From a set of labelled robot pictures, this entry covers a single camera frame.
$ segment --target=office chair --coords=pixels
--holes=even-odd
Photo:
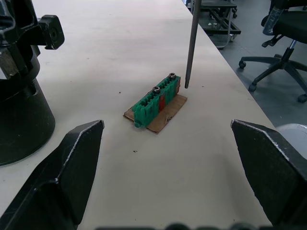
[[[239,62],[239,67],[241,69],[244,69],[246,66],[246,61],[262,62],[271,65],[253,81],[253,83],[249,86],[248,91],[254,92],[259,81],[278,69],[284,69],[305,91],[305,94],[300,95],[297,100],[300,103],[305,103],[307,101],[307,83],[297,71],[298,69],[307,71],[307,66],[299,62],[289,60],[297,41],[307,44],[307,12],[288,11],[288,9],[290,7],[305,5],[306,0],[272,0],[270,14],[262,20],[261,25],[264,27],[263,33],[265,35],[273,35],[274,38],[263,43],[262,46],[274,46],[284,36],[293,39],[293,41],[286,49],[283,56],[276,54],[274,57],[241,58]]]

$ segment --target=green connector block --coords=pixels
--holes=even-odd
[[[174,98],[180,87],[180,77],[170,74],[154,90],[140,99],[133,107],[134,125],[147,127],[160,111]]]

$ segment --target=white table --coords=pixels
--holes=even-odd
[[[168,73],[184,77],[192,15],[181,0],[35,0],[34,7],[38,17],[56,14],[65,34],[59,50],[41,48],[37,77],[57,124],[41,150],[0,167],[0,215],[68,131],[103,119],[79,230],[269,224],[230,122],[272,124],[200,27],[189,89],[180,90],[188,101],[166,128],[156,135],[122,116]]]

